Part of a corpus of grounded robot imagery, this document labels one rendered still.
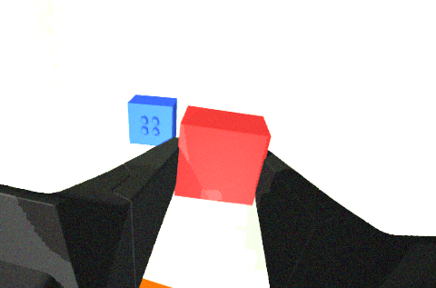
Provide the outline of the red block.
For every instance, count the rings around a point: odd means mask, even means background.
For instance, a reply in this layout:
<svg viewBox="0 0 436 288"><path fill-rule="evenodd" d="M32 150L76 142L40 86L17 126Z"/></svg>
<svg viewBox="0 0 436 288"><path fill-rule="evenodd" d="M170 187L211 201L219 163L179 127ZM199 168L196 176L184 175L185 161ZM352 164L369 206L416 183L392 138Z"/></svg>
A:
<svg viewBox="0 0 436 288"><path fill-rule="evenodd" d="M253 205L270 140L264 116L188 105L174 194Z"/></svg>

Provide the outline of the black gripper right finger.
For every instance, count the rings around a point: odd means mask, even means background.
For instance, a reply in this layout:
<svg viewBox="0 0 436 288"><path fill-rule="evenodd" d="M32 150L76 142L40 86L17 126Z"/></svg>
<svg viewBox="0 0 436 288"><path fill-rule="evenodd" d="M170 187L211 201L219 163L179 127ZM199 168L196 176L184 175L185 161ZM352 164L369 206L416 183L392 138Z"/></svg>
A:
<svg viewBox="0 0 436 288"><path fill-rule="evenodd" d="M266 153L255 204L269 288L436 282L436 236L385 233Z"/></svg>

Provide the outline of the blue block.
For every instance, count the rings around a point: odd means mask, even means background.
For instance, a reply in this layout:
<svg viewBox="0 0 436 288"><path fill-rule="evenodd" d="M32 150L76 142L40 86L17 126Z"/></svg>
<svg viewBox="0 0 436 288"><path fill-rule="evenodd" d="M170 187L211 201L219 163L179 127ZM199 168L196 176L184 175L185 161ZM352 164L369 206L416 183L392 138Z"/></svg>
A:
<svg viewBox="0 0 436 288"><path fill-rule="evenodd" d="M127 102L130 143L157 146L177 138L178 98L136 94Z"/></svg>

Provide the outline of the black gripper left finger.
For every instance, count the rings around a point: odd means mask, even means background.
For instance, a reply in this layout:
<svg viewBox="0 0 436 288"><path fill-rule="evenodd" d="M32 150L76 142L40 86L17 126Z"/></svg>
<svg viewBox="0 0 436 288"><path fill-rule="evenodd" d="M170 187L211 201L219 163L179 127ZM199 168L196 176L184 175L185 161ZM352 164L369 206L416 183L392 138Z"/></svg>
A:
<svg viewBox="0 0 436 288"><path fill-rule="evenodd" d="M177 185L179 138L57 191L0 184L0 260L59 288L139 288Z"/></svg>

